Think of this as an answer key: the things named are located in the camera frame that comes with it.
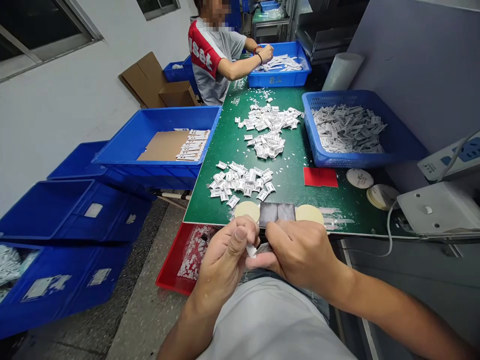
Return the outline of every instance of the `person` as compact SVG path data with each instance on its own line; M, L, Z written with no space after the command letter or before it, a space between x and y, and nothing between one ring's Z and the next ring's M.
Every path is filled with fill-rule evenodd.
M199 17L191 19L188 30L193 74L205 105L222 105L230 82L270 61L274 48L261 47L223 26L230 8L228 0L195 0L195 5ZM238 60L243 49L255 55Z
M355 359L329 328L319 300L377 324L425 359L477 359L421 302L338 260L321 224L269 222L265 234L273 252L256 258L246 254L247 244L260 242L250 217L237 217L215 234L158 359ZM252 277L259 268L269 270Z

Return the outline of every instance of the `white roll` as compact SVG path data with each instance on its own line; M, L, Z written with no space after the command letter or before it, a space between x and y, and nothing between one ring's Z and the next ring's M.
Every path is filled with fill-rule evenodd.
M347 90L364 62L365 56L340 52L335 55L322 91Z

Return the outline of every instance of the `window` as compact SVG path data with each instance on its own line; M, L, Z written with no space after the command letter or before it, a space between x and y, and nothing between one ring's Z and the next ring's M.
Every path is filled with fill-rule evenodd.
M180 9L178 0L136 0L145 19L151 20Z
M0 81L100 38L74 1L2 1Z

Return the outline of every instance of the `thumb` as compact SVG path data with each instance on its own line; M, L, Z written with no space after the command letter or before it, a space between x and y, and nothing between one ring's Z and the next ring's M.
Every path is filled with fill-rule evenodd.
M222 257L227 263L232 263L236 266L246 248L247 228L245 226L239 226L228 240L228 246Z

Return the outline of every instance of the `concrete floor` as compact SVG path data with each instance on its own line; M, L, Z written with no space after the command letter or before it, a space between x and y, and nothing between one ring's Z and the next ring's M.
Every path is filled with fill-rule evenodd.
M183 216L155 201L111 299L30 330L12 359L153 359L186 300L155 285Z

